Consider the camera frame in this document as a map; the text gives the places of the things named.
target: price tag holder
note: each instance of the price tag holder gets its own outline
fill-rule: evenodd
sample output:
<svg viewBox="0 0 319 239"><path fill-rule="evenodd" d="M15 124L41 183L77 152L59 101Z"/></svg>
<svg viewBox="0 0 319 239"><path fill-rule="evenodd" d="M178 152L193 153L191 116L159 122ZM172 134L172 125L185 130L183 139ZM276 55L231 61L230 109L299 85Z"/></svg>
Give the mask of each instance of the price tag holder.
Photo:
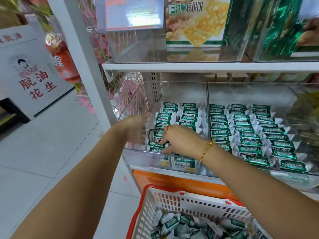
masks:
<svg viewBox="0 0 319 239"><path fill-rule="evenodd" d="M163 28L165 0L96 0L98 32Z"/></svg>

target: white tiled floor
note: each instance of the white tiled floor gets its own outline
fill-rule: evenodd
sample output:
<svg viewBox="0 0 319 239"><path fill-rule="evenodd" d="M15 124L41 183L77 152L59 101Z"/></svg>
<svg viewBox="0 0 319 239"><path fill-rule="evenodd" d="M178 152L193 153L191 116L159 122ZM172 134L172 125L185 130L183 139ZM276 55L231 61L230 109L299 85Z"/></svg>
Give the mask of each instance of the white tiled floor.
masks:
<svg viewBox="0 0 319 239"><path fill-rule="evenodd" d="M74 94L72 90L36 119L0 136L0 238L10 238L98 142L101 125ZM117 169L94 239L125 238L139 203L139 198L118 193L126 188Z"/></svg>

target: person's right hand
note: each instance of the person's right hand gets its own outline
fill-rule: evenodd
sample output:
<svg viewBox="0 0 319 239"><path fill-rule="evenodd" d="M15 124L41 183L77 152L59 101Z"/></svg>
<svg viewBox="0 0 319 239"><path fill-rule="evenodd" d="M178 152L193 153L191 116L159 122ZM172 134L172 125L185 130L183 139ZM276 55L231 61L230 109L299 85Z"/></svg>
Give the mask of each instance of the person's right hand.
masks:
<svg viewBox="0 0 319 239"><path fill-rule="evenodd" d="M164 154L177 153L199 160L209 141L201 138L192 129L171 125L164 128L163 139L160 144L170 142L170 146L163 149Z"/></svg>

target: cake image on box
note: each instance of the cake image on box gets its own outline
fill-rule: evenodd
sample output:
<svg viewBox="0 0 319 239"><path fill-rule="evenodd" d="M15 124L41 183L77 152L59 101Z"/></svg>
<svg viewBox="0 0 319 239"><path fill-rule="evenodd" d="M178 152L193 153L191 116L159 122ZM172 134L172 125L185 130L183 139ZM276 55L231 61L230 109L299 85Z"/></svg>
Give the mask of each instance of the cake image on box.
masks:
<svg viewBox="0 0 319 239"><path fill-rule="evenodd" d="M232 0L167 0L166 45L221 46Z"/></svg>

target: hand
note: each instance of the hand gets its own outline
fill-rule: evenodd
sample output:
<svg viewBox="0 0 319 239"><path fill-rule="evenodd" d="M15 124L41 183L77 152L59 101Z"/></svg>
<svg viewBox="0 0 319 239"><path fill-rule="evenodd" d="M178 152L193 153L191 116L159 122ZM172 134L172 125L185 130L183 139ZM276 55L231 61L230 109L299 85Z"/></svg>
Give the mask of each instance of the hand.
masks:
<svg viewBox="0 0 319 239"><path fill-rule="evenodd" d="M164 128L163 139L160 144L170 142L170 146L163 149L164 154L177 153L199 160L209 141L201 138L192 129L172 125Z"/></svg>
<svg viewBox="0 0 319 239"><path fill-rule="evenodd" d="M117 126L124 129L126 140L132 143L145 144L145 123L149 113L130 116L117 123Z"/></svg>

